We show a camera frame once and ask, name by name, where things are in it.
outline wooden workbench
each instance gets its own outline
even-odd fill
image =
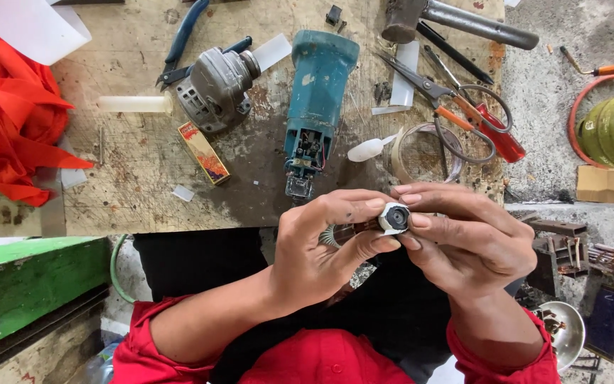
[[[444,1],[503,21],[502,0]],[[196,23],[179,65],[193,62],[209,47],[226,47],[246,35],[252,36],[258,47],[279,33],[292,41],[302,29],[335,31],[324,23],[331,4],[322,0],[213,0]],[[392,83],[391,69],[374,55],[375,49],[385,44],[379,36],[385,22],[384,0],[338,0],[337,5],[347,21],[342,34],[359,43],[361,53],[347,83],[334,153],[323,175],[315,179],[316,195],[337,188],[388,191],[398,183],[389,160],[392,145],[377,158],[361,163],[347,161],[347,150],[364,140],[429,121],[431,109],[416,94],[411,111],[371,116],[374,84]],[[177,132],[187,121],[179,105],[172,116],[98,111],[96,99],[101,95],[159,94],[154,84],[189,6],[178,0],[127,0],[124,5],[74,7],[93,39],[52,70],[62,96],[76,107],[70,111],[66,129],[70,143],[78,156],[97,163],[85,171],[89,181],[64,193],[68,235],[276,225],[278,217],[290,208],[291,200],[284,194],[286,154],[282,151],[294,74],[290,57],[255,81],[248,92],[253,110],[243,125],[209,137],[233,175],[219,187],[210,185]],[[454,47],[490,72],[496,82],[494,89],[500,92],[504,46],[435,26]],[[418,38],[422,45],[427,44]],[[464,69],[436,51],[461,82],[474,82]],[[438,79],[423,55],[418,72]],[[100,127],[105,135],[103,166],[98,164]],[[437,138],[416,136],[403,146],[407,167],[419,169],[416,176],[425,180],[441,180]],[[465,148],[473,156],[486,154],[484,144],[474,136],[465,139]],[[501,179],[501,162],[493,161],[467,165],[460,182],[502,203]],[[177,184],[195,192],[192,202],[171,194]],[[39,211],[0,195],[0,236],[39,234]]]

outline fingernail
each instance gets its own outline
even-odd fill
[[[384,236],[378,239],[375,239],[371,242],[371,247],[381,254],[385,252],[392,252],[395,249],[398,249],[402,245],[398,242],[394,237]]]
[[[401,196],[399,200],[406,205],[412,205],[421,201],[421,195],[404,195]]]
[[[411,190],[411,185],[398,185],[397,187],[394,188],[394,191],[399,193],[400,195],[403,195],[406,192],[409,192]]]
[[[406,247],[406,249],[409,249],[411,251],[417,251],[423,248],[423,245],[418,240],[414,239],[409,235],[400,234],[398,236],[399,239],[404,242],[404,246]]]
[[[384,205],[386,205],[386,201],[378,197],[367,201],[366,205],[370,206],[371,208],[382,208]]]
[[[425,214],[421,213],[412,213],[411,223],[414,224],[414,227],[416,228],[426,228],[431,226],[431,220]]]

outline cardboard box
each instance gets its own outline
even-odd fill
[[[231,174],[226,170],[215,150],[208,143],[208,139],[205,138],[205,135],[196,126],[188,122],[178,129],[179,134],[183,137],[183,141],[188,145],[188,149],[193,153],[193,157],[203,167],[205,174],[208,175],[212,184],[219,185],[231,177]]]
[[[614,203],[614,168],[603,170],[592,165],[578,167],[577,200]]]

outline metal bowl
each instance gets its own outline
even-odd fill
[[[553,346],[558,358],[558,373],[568,369],[577,360],[584,347],[586,331],[582,316],[570,304],[562,301],[549,301],[539,306],[542,310],[553,312],[557,321],[565,322],[567,327],[559,329],[553,336]]]

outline hammer head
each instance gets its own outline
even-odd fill
[[[416,24],[428,0],[388,0],[386,26],[381,36],[389,42],[407,44],[416,37]]]

